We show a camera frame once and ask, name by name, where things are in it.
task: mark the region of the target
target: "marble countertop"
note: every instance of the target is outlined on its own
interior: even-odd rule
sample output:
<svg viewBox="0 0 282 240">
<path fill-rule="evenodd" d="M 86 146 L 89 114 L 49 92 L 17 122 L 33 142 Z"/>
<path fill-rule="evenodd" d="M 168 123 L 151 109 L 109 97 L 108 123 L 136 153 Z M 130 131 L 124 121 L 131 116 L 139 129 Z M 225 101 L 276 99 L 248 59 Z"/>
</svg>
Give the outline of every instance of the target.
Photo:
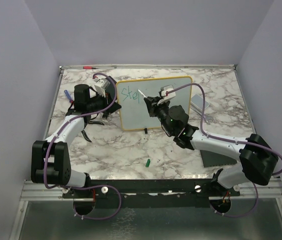
<svg viewBox="0 0 282 240">
<path fill-rule="evenodd" d="M 204 124 L 210 133 L 234 137 L 248 137 L 252 126 L 243 97 L 232 69 L 67 69 L 63 73 L 48 134 L 63 122 L 70 103 L 64 90 L 74 95 L 77 84 L 92 85 L 94 73 L 105 73 L 117 82 L 148 78 L 191 76 L 202 85 L 210 106 L 206 115 L 214 122 Z M 192 96 L 201 95 L 192 87 Z M 200 116 L 190 109 L 189 124 L 200 125 Z M 85 131 L 92 143 L 80 133 L 69 147 L 72 169 L 89 173 L 92 179 L 192 179 L 208 178 L 220 167 L 204 168 L 198 150 L 178 147 L 162 129 L 124 132 L 119 113 L 104 120 L 102 125 L 87 125 Z M 151 159 L 149 167 L 146 162 Z"/>
</svg>

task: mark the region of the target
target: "blue marker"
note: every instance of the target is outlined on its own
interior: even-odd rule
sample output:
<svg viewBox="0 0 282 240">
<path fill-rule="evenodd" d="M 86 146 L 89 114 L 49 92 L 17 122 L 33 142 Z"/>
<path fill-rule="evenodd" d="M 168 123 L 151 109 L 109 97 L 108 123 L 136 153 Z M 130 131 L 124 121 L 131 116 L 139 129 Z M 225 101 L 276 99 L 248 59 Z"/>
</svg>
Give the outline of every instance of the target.
<svg viewBox="0 0 282 240">
<path fill-rule="evenodd" d="M 70 93 L 68 92 L 68 90 L 64 90 L 64 94 L 66 95 L 66 98 L 69 100 L 69 102 L 73 103 L 73 99 L 72 99 Z"/>
</svg>

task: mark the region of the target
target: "gray wall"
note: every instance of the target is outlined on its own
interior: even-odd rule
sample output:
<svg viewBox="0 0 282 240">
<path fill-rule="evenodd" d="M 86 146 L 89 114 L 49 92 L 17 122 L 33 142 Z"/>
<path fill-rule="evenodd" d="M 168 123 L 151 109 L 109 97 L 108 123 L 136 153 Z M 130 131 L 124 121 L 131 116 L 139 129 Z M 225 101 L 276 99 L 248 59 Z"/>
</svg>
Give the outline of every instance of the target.
<svg viewBox="0 0 282 240">
<path fill-rule="evenodd" d="M 238 77 L 257 132 L 282 154 L 282 0 L 274 1 L 245 51 Z"/>
<path fill-rule="evenodd" d="M 23 0 L 0 0 L 0 239 L 8 239 L 58 65 Z"/>
<path fill-rule="evenodd" d="M 237 64 L 273 0 L 25 0 L 60 65 Z"/>
</svg>

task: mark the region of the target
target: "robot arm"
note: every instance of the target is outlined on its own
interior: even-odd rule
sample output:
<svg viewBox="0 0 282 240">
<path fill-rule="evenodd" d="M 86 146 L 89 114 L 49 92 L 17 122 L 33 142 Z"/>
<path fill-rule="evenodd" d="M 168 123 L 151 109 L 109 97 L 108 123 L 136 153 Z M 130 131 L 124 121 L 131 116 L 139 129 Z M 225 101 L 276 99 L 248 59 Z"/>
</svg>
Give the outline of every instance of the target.
<svg viewBox="0 0 282 240">
<path fill-rule="evenodd" d="M 64 122 L 44 141 L 36 141 L 33 144 L 31 180 L 34 183 L 44 182 L 44 158 L 48 145 L 54 137 L 57 137 L 50 150 L 50 155 L 54 156 L 54 159 L 47 164 L 47 183 L 78 188 L 87 187 L 90 184 L 89 174 L 71 169 L 68 147 L 75 137 L 90 123 L 91 116 L 79 117 L 71 122 L 70 120 L 78 115 L 100 111 L 109 106 L 113 101 L 114 86 L 109 84 L 106 79 L 97 79 L 94 87 L 95 90 L 86 84 L 76 85 L 74 87 L 74 108 L 68 109 Z M 90 97 L 90 90 L 94 91 L 96 95 Z M 103 113 L 102 117 L 106 118 L 109 114 L 114 113 L 120 108 L 121 105 L 115 102 Z"/>
<path fill-rule="evenodd" d="M 189 116 L 181 105 L 169 107 L 170 100 L 175 97 L 174 92 L 166 94 L 171 90 L 173 90 L 172 86 L 163 87 L 156 97 L 146 97 L 143 94 L 149 116 L 159 119 L 165 133 L 169 137 L 174 137 L 173 141 L 181 148 L 214 152 L 240 163 L 229 169 L 218 170 L 213 176 L 212 184 L 230 189 L 234 185 L 249 181 L 263 186 L 269 183 L 278 157 L 259 147 L 242 144 L 242 142 L 250 142 L 270 148 L 261 136 L 251 134 L 250 137 L 243 138 L 211 134 L 235 141 L 229 143 L 211 138 L 209 133 L 205 135 L 198 127 L 188 124 Z"/>
</svg>

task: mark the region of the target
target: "purple cable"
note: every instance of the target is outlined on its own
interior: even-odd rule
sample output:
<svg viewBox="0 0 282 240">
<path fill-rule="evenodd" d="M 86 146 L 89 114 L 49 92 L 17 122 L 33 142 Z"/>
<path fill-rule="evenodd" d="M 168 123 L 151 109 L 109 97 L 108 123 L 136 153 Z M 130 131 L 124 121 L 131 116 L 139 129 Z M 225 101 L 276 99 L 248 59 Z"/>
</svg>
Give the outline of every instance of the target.
<svg viewBox="0 0 282 240">
<path fill-rule="evenodd" d="M 105 217 L 91 217 L 91 216 L 87 216 L 87 215 L 80 215 L 77 213 L 76 211 L 76 206 L 73 205 L 73 211 L 74 213 L 79 216 L 79 217 L 83 217 L 84 219 L 90 219 L 90 220 L 107 220 L 107 219 L 110 219 L 112 218 L 113 216 L 115 216 L 120 208 L 121 208 L 121 204 L 122 204 L 122 199 L 121 199 L 121 195 L 120 195 L 120 192 L 118 191 L 118 189 L 116 189 L 115 187 L 113 186 L 110 186 L 110 185 L 97 185 L 97 186 L 90 186 L 90 187 L 84 187 L 84 188 L 80 188 L 80 187 L 72 187 L 72 189 L 77 189 L 77 190 L 91 190 L 91 189 L 96 189 L 96 188 L 103 188 L 103 187 L 107 187 L 107 188 L 110 188 L 110 189 L 113 189 L 114 191 L 116 191 L 118 197 L 119 197 L 119 206 L 117 207 L 116 211 L 114 213 L 112 213 L 110 216 L 105 216 Z"/>
<path fill-rule="evenodd" d="M 109 104 L 109 106 L 107 106 L 106 108 L 100 110 L 100 111 L 96 111 L 96 112 L 90 112 L 90 113 L 85 113 L 85 114 L 82 114 L 82 115 L 78 115 L 78 116 L 75 116 L 73 118 L 71 118 L 69 121 L 67 121 L 64 125 L 61 126 L 61 128 L 59 129 L 59 131 L 56 133 L 57 135 L 59 135 L 60 133 L 62 133 L 63 129 L 65 129 L 65 127 L 73 120 L 75 119 L 78 119 L 78 118 L 82 118 L 82 117 L 86 117 L 86 116 L 90 116 L 90 115 L 93 115 L 93 114 L 99 114 L 99 113 L 102 113 L 106 110 L 108 110 L 116 101 L 116 98 L 117 98 L 117 88 L 116 88 L 116 84 L 113 82 L 113 80 L 107 76 L 106 74 L 104 73 L 95 73 L 93 74 L 93 78 L 96 77 L 96 75 L 102 75 L 104 76 L 108 81 L 110 81 L 110 83 L 113 84 L 114 86 L 114 98 L 112 100 L 112 102 Z M 48 168 L 48 159 L 49 159 L 49 156 L 50 156 L 50 151 L 51 151 L 51 147 L 53 145 L 53 143 L 55 142 L 55 140 L 57 139 L 57 136 L 54 136 L 51 140 L 51 142 L 49 143 L 48 147 L 47 147 L 47 150 L 46 150 L 46 155 L 45 155 L 45 159 L 44 159 L 44 167 L 43 167 L 43 183 L 45 185 L 45 187 L 47 189 L 53 189 L 55 187 L 57 187 L 57 185 L 53 185 L 53 186 L 49 186 L 48 185 L 48 179 L 47 179 L 47 168 Z M 108 188 L 111 188 L 113 190 L 115 190 L 117 193 L 118 193 L 118 197 L 119 197 L 119 206 L 117 208 L 117 210 L 115 211 L 114 214 L 108 216 L 108 217 L 102 217 L 102 218 L 93 218 L 93 217 L 87 217 L 85 216 L 85 218 L 88 218 L 88 219 L 94 219 L 94 220 L 103 220 L 103 219 L 109 219 L 109 218 L 112 218 L 114 215 L 116 215 L 119 210 L 120 210 L 120 207 L 121 207 L 121 195 L 119 193 L 119 191 L 113 187 L 113 186 L 109 186 L 109 185 L 97 185 L 97 186 L 91 186 L 91 187 L 84 187 L 84 188 L 81 188 L 81 187 L 72 187 L 73 189 L 76 189 L 76 190 L 90 190 L 90 189 L 95 189 L 95 188 L 100 188 L 100 187 L 108 187 Z"/>
<path fill-rule="evenodd" d="M 212 138 L 212 139 L 216 139 L 216 140 L 220 140 L 220 141 L 225 141 L 225 142 L 228 142 L 228 143 L 238 143 L 238 144 L 245 144 L 245 145 L 251 145 L 251 146 L 254 146 L 254 147 L 258 147 L 258 148 L 261 148 L 261 149 L 264 149 L 266 151 L 269 151 L 275 155 L 277 155 L 281 160 L 282 160 L 282 155 L 280 153 L 278 153 L 277 151 L 269 148 L 269 147 L 266 147 L 266 146 L 262 146 L 262 145 L 259 145 L 259 144 L 256 144 L 256 143 L 253 143 L 253 142 L 247 142 L 247 141 L 235 141 L 235 140 L 230 140 L 230 139 L 226 139 L 226 138 L 223 138 L 223 137 L 219 137 L 219 136 L 213 136 L 213 135 L 208 135 L 204 129 L 203 129 L 203 118 L 204 118 L 204 115 L 205 115 L 205 107 L 206 107 L 206 95 L 205 95 L 205 91 L 203 90 L 202 86 L 197 84 L 197 83 L 188 83 L 186 85 L 183 85 L 183 86 L 180 86 L 180 87 L 177 87 L 176 89 L 173 89 L 171 91 L 167 91 L 166 92 L 166 95 L 170 94 L 170 93 L 173 93 L 173 92 L 176 92 L 180 89 L 183 89 L 185 87 L 188 87 L 188 86 L 191 86 L 191 85 L 194 85 L 194 86 L 197 86 L 200 88 L 201 92 L 202 92 L 202 98 L 203 98 L 203 107 L 202 107 L 202 113 L 201 113 L 201 120 L 200 120 L 200 130 L 201 132 L 205 135 L 205 136 L 209 136 L 209 138 Z M 277 174 L 281 174 L 282 173 L 282 168 L 281 170 L 277 171 L 277 172 L 274 172 L 272 175 L 277 175 Z M 240 217 L 245 217 L 247 216 L 248 214 L 252 213 L 256 207 L 258 206 L 258 202 L 259 202 L 259 193 L 258 193 L 258 190 L 257 190 L 257 186 L 253 183 L 253 186 L 254 186 L 254 189 L 255 189 L 255 193 L 256 193 L 256 199 L 255 199 L 255 204 L 253 206 L 253 208 L 244 213 L 244 214 L 241 214 L 241 215 L 224 215 L 226 217 L 229 217 L 229 218 L 240 218 Z"/>
<path fill-rule="evenodd" d="M 223 138 L 223 137 L 219 137 L 219 136 L 213 136 L 213 135 L 208 135 L 205 130 L 203 129 L 203 118 L 204 118 L 204 115 L 205 115 L 205 107 L 206 107 L 206 95 L 205 95 L 205 91 L 203 90 L 203 88 L 201 87 L 201 85 L 197 84 L 197 83 L 188 83 L 186 85 L 183 85 L 183 86 L 180 86 L 180 87 L 177 87 L 176 89 L 173 89 L 171 91 L 167 91 L 166 94 L 170 94 L 170 93 L 173 93 L 173 92 L 176 92 L 180 89 L 183 89 L 185 87 L 188 87 L 188 86 L 191 86 L 191 85 L 195 85 L 197 87 L 200 88 L 201 92 L 202 92 L 202 97 L 203 97 L 203 108 L 202 108 L 202 113 L 201 113 L 201 121 L 200 121 L 200 130 L 201 132 L 205 135 L 205 136 L 208 136 L 209 138 L 212 138 L 212 139 L 216 139 L 216 140 L 221 140 L 221 141 L 224 141 L 224 142 L 227 142 L 227 143 L 232 143 L 232 144 L 245 144 L 245 145 L 251 145 L 251 146 L 254 146 L 254 147 L 258 147 L 260 149 L 263 149 L 263 150 L 266 150 L 266 151 L 269 151 L 275 155 L 277 155 L 281 160 L 282 160 L 282 155 L 280 153 L 278 153 L 277 151 L 269 148 L 269 147 L 266 147 L 266 146 L 262 146 L 260 144 L 256 144 L 256 143 L 253 143 L 253 142 L 248 142 L 248 141 L 235 141 L 235 140 L 231 140 L 231 139 L 226 139 L 226 138 Z M 274 172 L 272 175 L 278 175 L 278 174 L 281 174 L 282 173 L 282 168 L 281 170 L 277 171 L 277 172 Z"/>
<path fill-rule="evenodd" d="M 252 184 L 254 186 L 255 194 L 256 194 L 255 203 L 254 203 L 254 206 L 249 211 L 247 211 L 246 213 L 240 214 L 240 215 L 226 215 L 226 214 L 222 214 L 221 212 L 218 212 L 217 210 L 215 210 L 215 208 L 211 204 L 210 204 L 210 207 L 213 210 L 215 210 L 216 214 L 221 215 L 223 217 L 227 217 L 227 218 L 242 218 L 242 217 L 245 217 L 245 216 L 253 213 L 257 209 L 257 206 L 259 204 L 259 193 L 258 193 L 257 186 L 254 183 L 252 183 Z"/>
</svg>

